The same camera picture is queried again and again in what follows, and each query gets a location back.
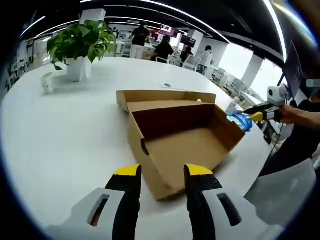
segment box lid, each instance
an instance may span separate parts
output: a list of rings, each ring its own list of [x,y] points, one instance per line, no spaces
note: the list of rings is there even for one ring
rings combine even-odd
[[[126,112],[214,104],[212,93],[170,90],[119,90],[116,101]]]

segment window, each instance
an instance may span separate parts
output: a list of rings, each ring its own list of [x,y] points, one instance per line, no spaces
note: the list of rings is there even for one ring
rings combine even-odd
[[[261,68],[256,75],[251,89],[255,91],[260,97],[267,101],[268,100],[268,87],[269,86],[277,86],[282,76],[282,69],[275,65],[273,62],[265,59],[261,65]]]
[[[224,69],[237,79],[242,79],[254,53],[242,46],[230,43],[222,56],[219,68]]]

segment white pillar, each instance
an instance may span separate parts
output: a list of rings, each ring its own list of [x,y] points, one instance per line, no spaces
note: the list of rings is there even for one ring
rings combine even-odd
[[[202,41],[202,38],[204,37],[204,34],[197,31],[197,30],[190,30],[188,32],[188,37],[194,39],[195,45],[194,48],[192,49],[193,54],[195,55],[198,52],[198,48],[200,46],[200,43]]]
[[[256,76],[261,68],[261,65],[263,63],[263,59],[258,57],[257,55],[253,55],[251,58],[251,61],[249,63],[249,66],[247,67],[243,77],[242,82],[250,88],[254,80],[256,79]]]
[[[84,24],[86,20],[99,21],[104,20],[106,11],[104,9],[90,9],[82,12],[80,24]]]

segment person in white shirt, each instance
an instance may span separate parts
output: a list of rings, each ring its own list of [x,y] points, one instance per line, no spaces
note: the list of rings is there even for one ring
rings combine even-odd
[[[199,62],[199,72],[202,75],[206,74],[207,68],[211,65],[212,61],[212,48],[211,46],[206,46],[205,50],[200,55],[201,61]]]

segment person in black shirt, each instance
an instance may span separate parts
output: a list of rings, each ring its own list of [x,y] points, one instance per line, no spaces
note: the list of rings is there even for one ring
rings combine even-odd
[[[191,50],[192,50],[192,47],[187,46],[186,49],[185,49],[185,51],[183,51],[183,52],[181,53],[181,55],[180,55],[180,58],[181,58],[181,61],[182,61],[181,67],[183,66],[183,63],[187,60],[188,56],[189,56],[189,55],[193,55],[193,53],[192,53]]]
[[[132,59],[142,59],[146,39],[148,42],[150,41],[150,32],[146,29],[146,26],[147,23],[142,21],[140,26],[136,28],[130,36],[130,39],[133,38],[130,50],[130,58]]]
[[[165,35],[162,38],[161,43],[154,50],[155,55],[151,58],[151,61],[156,61],[156,57],[166,60],[168,59],[169,55],[172,55],[174,53],[174,50],[172,49],[169,42],[170,42],[170,37]],[[165,60],[162,60],[162,59],[158,59],[158,62],[167,63]]]
[[[320,90],[310,99],[304,100],[298,109],[320,113]],[[320,144],[320,130],[295,124],[291,135],[282,147],[265,163],[260,176],[265,176],[291,168],[312,157]]]

